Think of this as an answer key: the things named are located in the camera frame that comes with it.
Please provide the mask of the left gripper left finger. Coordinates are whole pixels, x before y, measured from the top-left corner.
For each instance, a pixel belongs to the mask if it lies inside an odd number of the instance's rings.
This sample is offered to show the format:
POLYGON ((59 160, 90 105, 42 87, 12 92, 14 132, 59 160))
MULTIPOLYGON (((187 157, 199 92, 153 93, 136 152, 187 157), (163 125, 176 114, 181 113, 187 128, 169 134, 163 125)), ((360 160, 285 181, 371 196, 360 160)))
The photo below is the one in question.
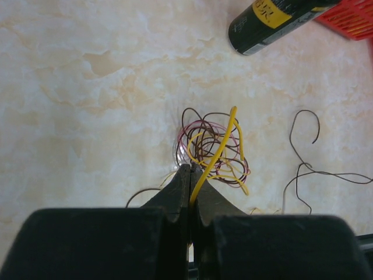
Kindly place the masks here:
POLYGON ((2 279, 187 279, 191 168, 137 208, 50 208, 24 222, 2 279))

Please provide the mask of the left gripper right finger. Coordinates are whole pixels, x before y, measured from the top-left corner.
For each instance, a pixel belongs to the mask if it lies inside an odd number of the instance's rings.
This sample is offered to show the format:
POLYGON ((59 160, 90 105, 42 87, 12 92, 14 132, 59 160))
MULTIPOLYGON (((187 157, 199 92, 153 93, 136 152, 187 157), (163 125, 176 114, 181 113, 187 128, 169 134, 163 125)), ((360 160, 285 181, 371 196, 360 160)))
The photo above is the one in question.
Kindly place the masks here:
POLYGON ((248 215, 204 182, 192 207, 199 279, 371 279, 349 225, 330 215, 248 215))

